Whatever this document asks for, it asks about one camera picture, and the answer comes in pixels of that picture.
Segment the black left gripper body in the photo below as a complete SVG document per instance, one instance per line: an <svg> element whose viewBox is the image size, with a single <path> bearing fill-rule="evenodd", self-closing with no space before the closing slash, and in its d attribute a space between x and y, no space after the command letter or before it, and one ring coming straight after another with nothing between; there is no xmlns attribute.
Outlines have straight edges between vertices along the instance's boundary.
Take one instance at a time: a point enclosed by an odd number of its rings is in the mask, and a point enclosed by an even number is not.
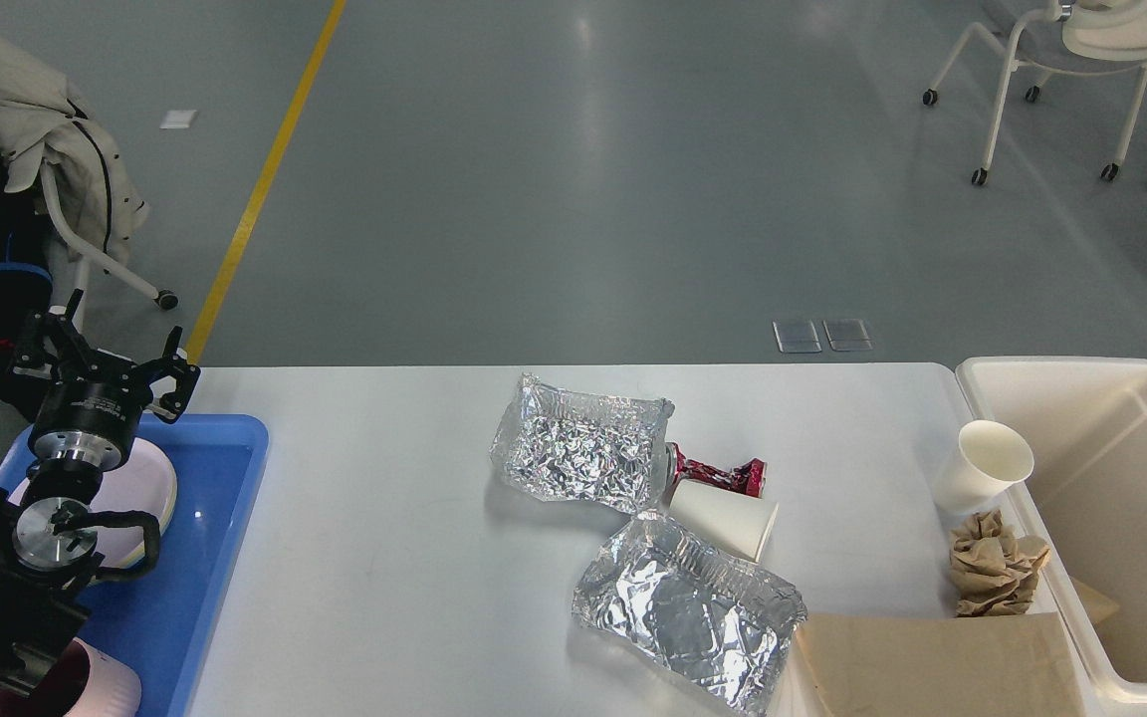
<svg viewBox="0 0 1147 717"><path fill-rule="evenodd" d="M28 446L38 459L72 458L114 471L127 462L150 387L55 380L47 385Z"/></svg>

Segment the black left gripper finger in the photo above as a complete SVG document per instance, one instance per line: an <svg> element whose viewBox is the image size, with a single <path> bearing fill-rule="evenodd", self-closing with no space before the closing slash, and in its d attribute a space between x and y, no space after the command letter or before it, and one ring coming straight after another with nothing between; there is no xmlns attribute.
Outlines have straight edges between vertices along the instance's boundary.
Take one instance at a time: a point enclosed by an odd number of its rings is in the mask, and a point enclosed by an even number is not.
<svg viewBox="0 0 1147 717"><path fill-rule="evenodd" d="M173 424L186 412L201 376L197 364L179 344L184 327L175 326L167 333L162 354L130 369L130 398L135 411L149 412L159 422Z"/></svg>
<svg viewBox="0 0 1147 717"><path fill-rule="evenodd" d="M9 361L10 375L40 379L50 384L102 379L96 351L77 326L83 297L84 290L76 289L67 305L26 315Z"/></svg>

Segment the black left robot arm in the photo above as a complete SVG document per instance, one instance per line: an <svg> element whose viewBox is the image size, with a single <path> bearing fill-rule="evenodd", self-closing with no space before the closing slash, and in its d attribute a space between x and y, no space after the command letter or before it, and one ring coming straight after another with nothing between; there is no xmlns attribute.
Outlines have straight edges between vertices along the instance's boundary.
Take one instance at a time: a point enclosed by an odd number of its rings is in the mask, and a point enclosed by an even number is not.
<svg viewBox="0 0 1147 717"><path fill-rule="evenodd" d="M132 582L153 572L159 519L145 511L97 511L106 473L131 455L146 412L172 424L185 413L200 368L167 333L162 354L142 363L91 346L79 332L83 291L58 313L29 314L10 371L47 382L28 437L36 462L26 493L0 488L0 688L29 697L89 618L79 603L91 582Z"/></svg>

